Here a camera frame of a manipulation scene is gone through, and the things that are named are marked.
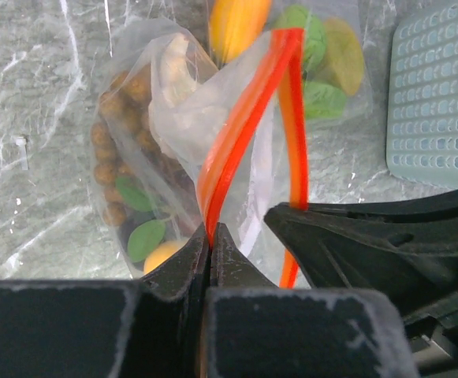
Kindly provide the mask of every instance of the green toy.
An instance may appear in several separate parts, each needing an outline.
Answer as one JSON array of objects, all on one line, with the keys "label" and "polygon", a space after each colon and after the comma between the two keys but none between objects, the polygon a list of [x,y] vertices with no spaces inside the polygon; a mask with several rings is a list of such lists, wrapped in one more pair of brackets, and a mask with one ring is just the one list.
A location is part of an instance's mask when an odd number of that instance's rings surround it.
[{"label": "green toy", "polygon": [[303,98],[307,120],[342,116],[348,99],[341,89],[316,81],[303,82]]},{"label": "green toy", "polygon": [[288,6],[274,23],[275,29],[303,28],[305,30],[303,68],[314,71],[326,52],[326,33],[322,21],[305,6]]}]

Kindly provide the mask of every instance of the green leaf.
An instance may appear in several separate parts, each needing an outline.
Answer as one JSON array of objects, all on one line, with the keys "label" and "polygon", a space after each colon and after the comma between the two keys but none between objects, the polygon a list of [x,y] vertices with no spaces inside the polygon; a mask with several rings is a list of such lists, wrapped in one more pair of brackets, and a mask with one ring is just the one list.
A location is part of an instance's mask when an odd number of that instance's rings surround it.
[{"label": "green leaf", "polygon": [[128,238],[127,254],[132,262],[139,262],[153,252],[166,234],[166,224],[150,220],[136,228]]},{"label": "green leaf", "polygon": [[304,113],[307,120],[341,117],[348,98],[339,88],[326,83],[303,83]]},{"label": "green leaf", "polygon": [[117,177],[115,181],[118,193],[127,206],[146,213],[152,211],[150,199],[128,177]]}]

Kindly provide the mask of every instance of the plastic bag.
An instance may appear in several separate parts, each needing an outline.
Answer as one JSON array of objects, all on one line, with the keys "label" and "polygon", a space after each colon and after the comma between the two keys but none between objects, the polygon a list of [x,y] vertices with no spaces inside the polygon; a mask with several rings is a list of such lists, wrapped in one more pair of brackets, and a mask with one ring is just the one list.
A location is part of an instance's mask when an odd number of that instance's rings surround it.
[{"label": "plastic bag", "polygon": [[217,71],[192,34],[174,22],[130,24],[114,50],[91,129],[96,206],[135,277],[179,250],[202,222],[192,179],[161,151],[149,123],[156,59],[178,35],[199,83]]},{"label": "plastic bag", "polygon": [[[303,32],[300,29],[297,31],[302,37]],[[271,84],[268,82],[281,79],[278,75],[270,80],[274,67],[270,63],[276,64],[272,59],[277,59],[273,54],[282,53],[283,49],[292,47],[283,41],[280,41],[280,45],[275,41],[277,37],[273,35],[280,33],[264,33],[249,50],[219,72],[216,72],[214,65],[207,65],[207,55],[198,50],[199,45],[190,43],[191,41],[181,33],[173,33],[161,39],[166,41],[167,47],[151,61],[151,134],[159,144],[161,152],[169,158],[178,160],[194,181],[199,178],[199,182],[203,182],[203,165],[206,167],[206,164],[213,164],[214,161],[227,161],[234,153],[234,145],[227,140],[232,129],[226,125],[238,124],[238,127],[242,128],[247,121],[252,124],[253,130],[256,129],[255,138],[248,150],[245,151],[246,148],[243,148],[239,151],[242,163],[235,178],[231,180],[231,175],[227,173],[222,175],[221,180],[225,184],[231,183],[232,186],[226,200],[225,196],[218,200],[219,206],[225,202],[223,211],[219,209],[222,213],[220,221],[228,225],[238,247],[245,255],[249,255],[261,231],[262,218],[273,195],[277,167],[281,174],[286,173],[288,176],[288,169],[283,169],[278,164],[279,161],[285,160],[286,154],[277,97],[273,96],[279,82],[274,82],[274,89],[270,89]],[[300,49],[301,42],[293,43]],[[189,49],[196,59],[188,56]],[[295,103],[301,106],[300,59],[296,63],[295,95],[299,95],[299,98]],[[280,75],[284,74],[287,64],[288,62],[281,62]],[[208,71],[214,75],[204,82],[199,70],[205,65],[210,66]],[[254,103],[248,94],[248,90],[254,88],[252,95],[261,96],[255,89],[255,81],[259,86],[263,86],[260,90],[267,95],[265,101]],[[289,104],[288,108],[295,109],[292,104]],[[295,114],[295,119],[297,117],[302,120],[304,133],[302,107],[300,116]],[[252,135],[251,132],[246,134],[246,137],[251,138]],[[303,144],[303,161],[307,165],[305,138]],[[235,173],[239,162],[233,164],[235,165],[232,166],[232,170]],[[303,169],[302,172],[301,177],[305,177],[307,186],[307,169]],[[198,191],[201,190],[198,192],[199,205],[205,215],[208,233],[213,231],[212,227],[218,221],[218,215],[210,220],[206,217],[211,201],[208,193],[212,194],[215,190],[213,180],[208,180],[208,187],[203,187],[202,184],[198,187]],[[281,200],[286,199],[288,195],[281,197]]]},{"label": "plastic bag", "polygon": [[[272,140],[262,138],[259,132],[255,133],[255,130],[259,126],[266,106],[272,105],[270,99],[275,91],[278,92],[288,147],[290,205],[298,209],[307,208],[309,174],[303,101],[300,93],[302,49],[303,31],[301,29],[273,31],[269,52],[255,70],[255,75],[234,106],[210,149],[199,175],[197,195],[211,242],[222,212],[223,202],[253,134],[255,134],[255,141],[251,156],[251,176],[260,176],[258,166],[263,162],[259,160],[262,157],[263,150],[261,149],[268,149],[266,146],[272,145]],[[261,186],[262,183],[258,180],[251,180],[249,183],[248,198],[256,199],[254,209],[257,210],[253,214],[247,212],[247,216],[251,216],[252,221],[255,221],[251,223],[251,226],[255,226],[253,231],[257,231],[256,227],[260,227],[258,222],[262,221],[263,211],[269,205],[270,197],[267,195],[272,191],[272,180],[268,183],[270,188],[265,185]],[[298,270],[297,262],[287,251],[280,286],[293,287]]]},{"label": "plastic bag", "polygon": [[372,111],[356,0],[213,0],[209,35],[219,66],[264,29],[304,28],[303,97],[309,128],[343,124]]}]

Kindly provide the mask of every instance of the brown bead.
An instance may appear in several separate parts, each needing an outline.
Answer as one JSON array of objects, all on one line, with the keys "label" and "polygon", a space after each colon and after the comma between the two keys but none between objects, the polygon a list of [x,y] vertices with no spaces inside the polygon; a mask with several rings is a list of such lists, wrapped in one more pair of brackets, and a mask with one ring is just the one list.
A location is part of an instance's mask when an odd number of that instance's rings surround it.
[{"label": "brown bead", "polygon": [[118,166],[118,174],[123,176],[134,176],[134,172],[131,167],[124,161],[122,161]]},{"label": "brown bead", "polygon": [[141,127],[143,130],[150,130],[150,116],[148,115],[147,110],[141,114]]},{"label": "brown bead", "polygon": [[96,147],[108,147],[113,145],[108,127],[103,122],[96,122],[90,130],[92,144]]},{"label": "brown bead", "polygon": [[117,122],[126,132],[135,135],[141,129],[140,111],[128,107]]},{"label": "brown bead", "polygon": [[115,161],[118,158],[117,149],[114,146],[96,148],[95,149],[95,159],[99,163]]},{"label": "brown bead", "polygon": [[111,81],[110,89],[112,91],[119,90],[124,83],[125,79],[127,79],[128,71],[122,71],[118,73],[113,80]]},{"label": "brown bead", "polygon": [[104,223],[108,226],[118,227],[122,226],[127,219],[125,208],[120,203],[110,203],[102,212]]},{"label": "brown bead", "polygon": [[136,135],[136,142],[140,145],[141,148],[152,151],[156,149],[157,143],[153,140],[150,132],[141,130],[138,135]]},{"label": "brown bead", "polygon": [[122,88],[139,106],[146,106],[151,100],[150,65],[142,67]]},{"label": "brown bead", "polygon": [[123,114],[125,100],[117,92],[104,92],[99,97],[99,113],[106,119],[115,119]]},{"label": "brown bead", "polygon": [[124,202],[124,199],[121,197],[121,194],[118,192],[117,188],[114,185],[110,185],[104,188],[104,198],[108,202]]},{"label": "brown bead", "polygon": [[110,185],[117,179],[117,167],[113,163],[101,163],[94,168],[95,181],[101,185]]},{"label": "brown bead", "polygon": [[180,162],[175,159],[171,159],[170,157],[166,158],[167,164],[169,164],[169,167],[174,171],[174,172],[182,172],[184,173],[185,176],[188,177],[188,175],[184,172],[183,167],[181,166]]}]

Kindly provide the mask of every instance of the table surface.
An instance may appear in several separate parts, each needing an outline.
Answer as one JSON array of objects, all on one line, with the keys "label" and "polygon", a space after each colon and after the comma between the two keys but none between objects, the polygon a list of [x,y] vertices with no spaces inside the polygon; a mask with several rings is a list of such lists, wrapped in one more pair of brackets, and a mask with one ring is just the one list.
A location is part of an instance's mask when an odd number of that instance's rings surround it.
[{"label": "table surface", "polygon": [[[204,0],[0,0],[0,279],[129,278],[94,211],[89,129],[119,34],[158,13],[203,33]],[[309,138],[311,202],[388,202],[443,190],[391,177],[385,165],[393,31],[431,0],[360,0],[374,112]],[[28,139],[22,170],[14,138]],[[251,260],[277,281],[282,254]]]}]

